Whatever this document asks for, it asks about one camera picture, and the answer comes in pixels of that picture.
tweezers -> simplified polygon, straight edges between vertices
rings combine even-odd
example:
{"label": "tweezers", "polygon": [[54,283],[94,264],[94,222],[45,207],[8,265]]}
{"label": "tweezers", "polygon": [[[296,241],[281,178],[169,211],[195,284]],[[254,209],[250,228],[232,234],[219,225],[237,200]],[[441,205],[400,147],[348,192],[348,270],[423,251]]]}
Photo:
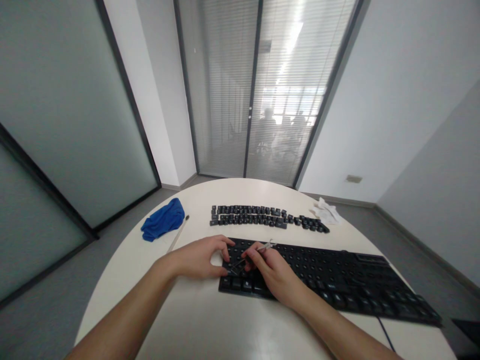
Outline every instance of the tweezers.
{"label": "tweezers", "polygon": [[[272,240],[273,239],[270,239],[269,242],[267,242],[265,245],[259,247],[257,249],[257,251],[259,252],[260,250],[264,250],[264,249],[270,249],[270,248],[273,248],[275,245],[277,245],[276,243],[272,243]],[[232,273],[234,273],[235,275],[238,275],[238,273],[241,273],[245,267],[247,266],[247,264],[244,264],[239,270],[238,270],[238,273],[235,271],[236,267],[239,266],[241,263],[245,262],[247,260],[247,257],[243,258],[242,260],[240,260],[239,262],[235,263],[234,265],[231,266],[231,271]]]}

gray floor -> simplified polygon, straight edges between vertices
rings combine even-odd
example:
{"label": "gray floor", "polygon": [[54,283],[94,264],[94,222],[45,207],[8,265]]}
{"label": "gray floor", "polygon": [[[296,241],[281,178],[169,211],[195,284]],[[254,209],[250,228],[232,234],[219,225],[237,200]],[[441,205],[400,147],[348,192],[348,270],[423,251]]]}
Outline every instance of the gray floor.
{"label": "gray floor", "polygon": [[[209,180],[197,177],[189,185]],[[0,312],[0,359],[62,359],[72,348],[95,285],[123,238],[146,213],[175,193],[161,189],[153,194],[106,228],[100,241],[4,308]],[[457,356],[478,352],[449,318],[480,321],[480,300],[412,246],[375,210],[336,206],[439,311],[445,323],[443,332]]]}

electrical outlet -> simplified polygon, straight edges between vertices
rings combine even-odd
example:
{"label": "electrical outlet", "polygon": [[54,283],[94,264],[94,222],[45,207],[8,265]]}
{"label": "electrical outlet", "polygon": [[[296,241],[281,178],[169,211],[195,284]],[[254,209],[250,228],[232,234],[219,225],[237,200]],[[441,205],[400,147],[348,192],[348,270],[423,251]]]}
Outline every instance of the electrical outlet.
{"label": "electrical outlet", "polygon": [[361,176],[347,175],[345,181],[347,183],[358,184],[359,182],[362,181],[362,179],[363,179],[363,177],[361,177]]}

keyboard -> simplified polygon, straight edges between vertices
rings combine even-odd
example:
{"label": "keyboard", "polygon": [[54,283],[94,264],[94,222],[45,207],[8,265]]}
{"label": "keyboard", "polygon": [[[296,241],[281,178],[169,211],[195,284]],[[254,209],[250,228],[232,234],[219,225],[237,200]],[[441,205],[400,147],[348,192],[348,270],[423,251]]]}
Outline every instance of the keyboard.
{"label": "keyboard", "polygon": [[330,229],[320,219],[307,216],[293,216],[286,210],[268,206],[213,205],[210,226],[215,225],[265,225],[271,228],[287,229],[288,224],[302,226],[305,230],[328,234]]}
{"label": "keyboard", "polygon": [[[228,276],[220,278],[222,293],[275,299],[258,269],[232,269],[254,241],[232,238],[230,262],[223,262]],[[277,244],[275,249],[301,281],[340,311],[390,318],[436,327],[439,314],[414,294],[383,256]]]}

blue towel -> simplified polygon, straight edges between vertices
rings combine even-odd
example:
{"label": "blue towel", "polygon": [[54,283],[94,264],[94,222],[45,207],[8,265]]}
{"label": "blue towel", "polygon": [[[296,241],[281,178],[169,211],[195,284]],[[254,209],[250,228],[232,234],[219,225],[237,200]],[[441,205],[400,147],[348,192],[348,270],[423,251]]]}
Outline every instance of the blue towel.
{"label": "blue towel", "polygon": [[182,203],[176,197],[168,205],[155,211],[141,227],[143,239],[152,242],[169,231],[178,229],[185,217]]}

